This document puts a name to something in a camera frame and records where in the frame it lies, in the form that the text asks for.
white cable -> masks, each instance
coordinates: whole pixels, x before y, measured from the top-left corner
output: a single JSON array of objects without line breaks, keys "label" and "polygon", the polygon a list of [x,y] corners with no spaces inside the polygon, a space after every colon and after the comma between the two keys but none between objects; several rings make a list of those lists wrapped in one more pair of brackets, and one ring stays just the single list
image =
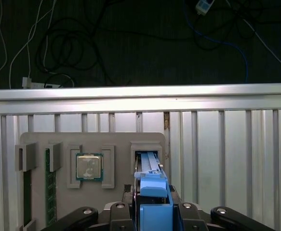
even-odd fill
[{"label": "white cable", "polygon": [[[48,14],[49,12],[51,12],[51,16],[50,16],[50,21],[49,21],[49,25],[48,25],[48,28],[50,27],[50,22],[51,22],[51,19],[53,17],[53,13],[54,13],[54,7],[55,7],[55,4],[56,4],[57,0],[54,0],[53,2],[53,6],[52,8],[46,13]],[[28,67],[29,67],[29,73],[28,73],[28,78],[30,78],[30,75],[31,75],[31,61],[30,61],[30,51],[29,51],[29,43],[30,43],[30,39],[33,38],[34,34],[31,36],[31,32],[32,32],[32,28],[30,30],[30,33],[28,35],[28,43],[27,43],[27,52],[28,52]]]},{"label": "white cable", "polygon": [[[52,23],[53,14],[54,14],[54,7],[55,7],[56,2],[57,2],[57,0],[54,0],[54,2],[53,2],[52,13],[50,15],[50,19],[49,19],[49,23],[48,23],[48,28],[47,29],[50,28],[50,25]],[[45,53],[44,53],[44,58],[43,58],[43,66],[44,66],[45,71],[48,71],[45,68],[45,60],[46,60],[47,50],[48,50],[48,35],[46,36],[46,47],[45,47]],[[56,72],[49,72],[49,74],[56,75],[57,73]],[[69,78],[71,80],[72,84],[73,84],[73,87],[75,87],[74,80],[71,78],[71,76],[69,76],[67,74],[61,74],[61,75],[66,76],[67,78]]]},{"label": "white cable", "polygon": [[11,85],[12,66],[13,66],[13,63],[14,63],[16,57],[20,54],[20,52],[22,52],[22,50],[26,47],[26,45],[27,45],[28,43],[30,43],[31,40],[33,39],[33,36],[34,36],[34,34],[35,34],[35,30],[36,30],[36,24],[37,24],[43,17],[45,17],[45,16],[50,12],[50,11],[47,12],[42,18],[39,19],[40,8],[41,8],[41,6],[42,6],[42,3],[43,3],[43,0],[40,1],[40,5],[39,5],[39,9],[38,9],[38,15],[37,15],[37,17],[36,17],[35,24],[32,26],[32,28],[31,28],[31,30],[30,30],[30,33],[29,33],[29,34],[31,34],[31,31],[32,31],[32,29],[33,29],[33,27],[34,27],[32,37],[31,37],[31,38],[28,40],[28,42],[19,50],[19,52],[15,55],[15,57],[14,57],[14,58],[12,59],[12,61],[11,61],[11,64],[10,64],[10,72],[9,72],[9,85],[10,85],[10,89],[12,89],[12,85]]},{"label": "white cable", "polygon": [[4,53],[5,53],[5,61],[4,61],[3,65],[0,67],[0,71],[5,67],[5,65],[7,63],[7,51],[6,51],[4,37],[3,37],[2,31],[1,31],[2,16],[3,16],[3,5],[2,5],[2,0],[0,0],[0,35],[1,35],[2,43],[3,43],[3,48],[4,48]]},{"label": "white cable", "polygon": [[[53,3],[53,9],[52,9],[52,13],[50,15],[50,19],[49,19],[49,23],[48,23],[48,28],[50,28],[50,25],[52,23],[52,19],[53,19],[53,14],[54,14],[54,6],[56,4],[57,0],[54,0],[54,3]],[[45,47],[45,53],[44,53],[44,58],[43,58],[43,66],[45,66],[45,60],[46,60],[46,54],[47,54],[47,50],[48,50],[48,35],[46,36],[46,47]]]},{"label": "white cable", "polygon": [[[228,0],[225,0],[227,2],[227,4],[231,7],[231,4]],[[274,58],[276,58],[277,61],[280,62],[281,64],[281,60],[276,56],[276,54],[266,45],[266,43],[262,40],[262,38],[260,38],[259,34],[255,31],[255,29],[251,26],[251,24],[249,24],[248,21],[246,21],[245,19],[243,19],[243,21],[252,29],[253,32],[255,32],[255,35],[257,36],[257,38],[261,41],[261,43],[265,46],[265,48],[274,56]]]}]

corrugated metal panel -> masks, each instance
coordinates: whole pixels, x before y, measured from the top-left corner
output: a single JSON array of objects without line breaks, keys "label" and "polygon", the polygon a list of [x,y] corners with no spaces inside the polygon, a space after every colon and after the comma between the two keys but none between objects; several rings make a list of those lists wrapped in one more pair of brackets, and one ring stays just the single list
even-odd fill
[{"label": "corrugated metal panel", "polygon": [[[17,109],[5,116],[0,111],[0,231],[14,230],[21,222],[17,184],[22,179],[14,172],[14,145],[27,131],[161,132],[171,159],[170,179],[184,201],[198,203],[206,212],[226,205],[281,231],[281,95],[259,96],[251,107],[250,97],[225,97],[155,98],[165,103],[159,105],[162,111],[147,107],[143,112],[125,108],[124,113],[96,113],[78,100],[74,114],[65,114],[71,107],[61,101],[43,115],[20,115]],[[195,102],[189,110],[176,109]],[[265,110],[250,110],[262,103]]]}]

metal screw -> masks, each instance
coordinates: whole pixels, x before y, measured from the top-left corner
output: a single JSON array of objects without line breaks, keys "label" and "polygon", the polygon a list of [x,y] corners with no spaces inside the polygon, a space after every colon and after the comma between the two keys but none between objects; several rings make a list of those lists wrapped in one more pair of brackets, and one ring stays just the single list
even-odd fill
[{"label": "metal screw", "polygon": [[192,207],[192,205],[189,204],[189,203],[185,203],[185,204],[183,204],[183,206],[184,206],[185,208],[191,208],[191,207]]},{"label": "metal screw", "polygon": [[84,210],[83,213],[84,214],[90,214],[90,213],[92,213],[92,210],[88,208],[88,209]]},{"label": "metal screw", "polygon": [[225,214],[227,211],[223,208],[218,208],[217,211],[221,214]]},{"label": "metal screw", "polygon": [[124,204],[117,204],[116,206],[117,206],[117,208],[123,208]]}]

white plastic connector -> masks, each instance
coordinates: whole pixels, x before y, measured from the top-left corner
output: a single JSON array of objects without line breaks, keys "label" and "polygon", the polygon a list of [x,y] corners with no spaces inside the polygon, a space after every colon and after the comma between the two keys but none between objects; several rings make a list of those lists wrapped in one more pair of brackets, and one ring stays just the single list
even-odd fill
[{"label": "white plastic connector", "polygon": [[[31,81],[30,78],[28,77],[23,77],[23,83],[22,83],[22,87],[24,89],[39,89],[39,88],[44,88],[45,84],[44,83],[34,83]],[[46,86],[51,86],[52,88],[58,88],[60,85],[57,84],[46,84]]]},{"label": "white plastic connector", "polygon": [[31,79],[30,78],[27,78],[27,77],[23,77],[23,84],[22,84],[22,87],[24,89],[26,88],[31,88]]},{"label": "white plastic connector", "polygon": [[197,10],[198,14],[206,15],[214,1],[215,0],[199,0],[195,9]]}]

cpu processor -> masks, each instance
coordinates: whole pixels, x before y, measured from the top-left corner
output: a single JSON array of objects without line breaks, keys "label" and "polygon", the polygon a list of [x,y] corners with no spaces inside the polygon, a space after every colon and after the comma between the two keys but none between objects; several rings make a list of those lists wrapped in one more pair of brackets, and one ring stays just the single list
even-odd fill
[{"label": "cpu processor", "polygon": [[76,179],[103,180],[103,154],[85,154],[76,155]]}]

